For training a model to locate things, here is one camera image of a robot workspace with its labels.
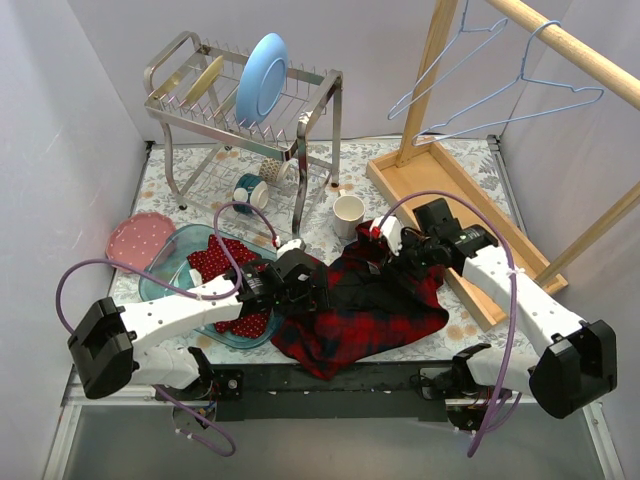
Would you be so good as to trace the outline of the red plaid skirt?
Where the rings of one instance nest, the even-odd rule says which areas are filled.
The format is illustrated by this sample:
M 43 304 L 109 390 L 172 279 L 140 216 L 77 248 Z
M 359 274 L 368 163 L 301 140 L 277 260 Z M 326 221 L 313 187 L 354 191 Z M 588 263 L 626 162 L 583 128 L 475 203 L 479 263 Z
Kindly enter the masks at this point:
M 330 308 L 286 317 L 271 338 L 282 354 L 322 380 L 431 335 L 449 320 L 437 296 L 445 269 L 428 268 L 425 277 L 409 281 L 409 289 L 375 273 L 389 248 L 370 240 L 371 224 L 359 224 L 356 239 L 326 268 Z

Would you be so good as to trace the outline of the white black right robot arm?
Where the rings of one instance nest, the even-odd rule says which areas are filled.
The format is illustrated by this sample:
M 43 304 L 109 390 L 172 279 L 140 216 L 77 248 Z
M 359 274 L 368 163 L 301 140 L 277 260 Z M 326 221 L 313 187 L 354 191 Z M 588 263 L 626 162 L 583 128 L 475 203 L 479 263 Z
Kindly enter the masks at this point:
M 469 347 L 452 360 L 454 389 L 469 398 L 487 386 L 530 395 L 557 419 L 615 390 L 614 330 L 603 320 L 584 320 L 549 296 L 516 267 L 495 228 L 487 223 L 462 227 L 447 197 L 441 192 L 415 209 L 417 229 L 403 226 L 392 212 L 375 219 L 370 234 L 390 250 L 383 273 L 410 288 L 431 267 L 454 270 L 509 314 L 535 350 L 515 355 L 510 347 Z

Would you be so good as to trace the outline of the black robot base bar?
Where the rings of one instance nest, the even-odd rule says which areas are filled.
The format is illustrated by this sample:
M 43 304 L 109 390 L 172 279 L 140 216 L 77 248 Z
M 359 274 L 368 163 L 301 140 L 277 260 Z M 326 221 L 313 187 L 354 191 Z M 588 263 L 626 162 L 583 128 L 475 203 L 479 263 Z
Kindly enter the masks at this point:
M 298 364 L 232 364 L 211 367 L 210 382 L 185 390 L 167 387 L 175 399 L 216 403 L 222 422 L 272 419 L 417 418 L 445 422 L 449 409 L 469 406 L 477 419 L 491 387 L 456 386 L 453 363 L 359 362 L 330 380 Z

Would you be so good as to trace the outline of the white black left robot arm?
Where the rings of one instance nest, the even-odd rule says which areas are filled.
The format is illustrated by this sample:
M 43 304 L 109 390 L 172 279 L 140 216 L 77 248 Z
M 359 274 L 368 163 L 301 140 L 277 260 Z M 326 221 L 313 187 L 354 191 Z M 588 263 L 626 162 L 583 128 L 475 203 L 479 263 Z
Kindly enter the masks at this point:
M 299 248 L 276 260 L 235 266 L 190 290 L 147 302 L 95 301 L 67 341 L 84 394 L 95 400 L 130 385 L 161 385 L 193 400 L 213 386 L 211 368 L 196 348 L 164 347 L 185 332 L 256 313 L 282 317 L 329 307 L 327 267 Z

